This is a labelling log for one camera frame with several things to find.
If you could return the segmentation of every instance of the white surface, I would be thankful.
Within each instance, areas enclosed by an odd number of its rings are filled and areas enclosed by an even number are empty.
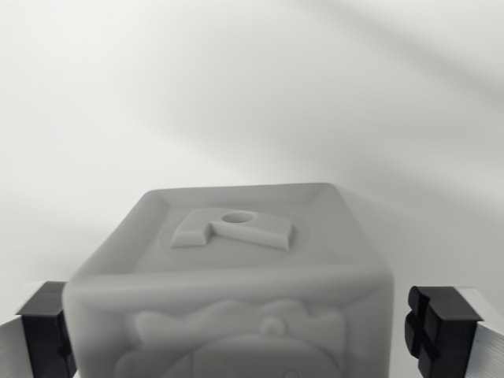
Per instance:
[[[494,378],[504,375],[504,317],[478,290],[457,288],[480,315],[467,364],[466,378]]]
[[[187,3],[0,0],[3,303],[149,189],[302,180],[344,186],[394,270],[392,378],[419,376],[411,285],[504,312],[501,1]]]

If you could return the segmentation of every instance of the black clamp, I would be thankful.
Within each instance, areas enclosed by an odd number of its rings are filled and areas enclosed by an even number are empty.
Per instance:
[[[76,363],[61,295],[65,282],[46,282],[24,304],[21,315],[34,378],[71,378]]]
[[[454,287],[409,291],[408,350],[424,378],[464,378],[476,323],[482,319]]]

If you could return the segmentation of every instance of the round bump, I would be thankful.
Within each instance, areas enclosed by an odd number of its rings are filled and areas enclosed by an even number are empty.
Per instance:
[[[287,334],[286,324],[278,317],[265,317],[260,326],[262,335],[285,336]]]

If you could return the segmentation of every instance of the white wall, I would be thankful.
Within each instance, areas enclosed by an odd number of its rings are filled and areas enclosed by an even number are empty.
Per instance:
[[[338,184],[407,291],[504,313],[504,3],[0,0],[0,298],[152,188]],[[10,311],[8,306],[0,309]]]

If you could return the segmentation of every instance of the gray plastic object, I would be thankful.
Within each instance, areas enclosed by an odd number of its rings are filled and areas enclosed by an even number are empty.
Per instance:
[[[393,282],[326,183],[146,193],[65,286],[82,378],[386,378]]]

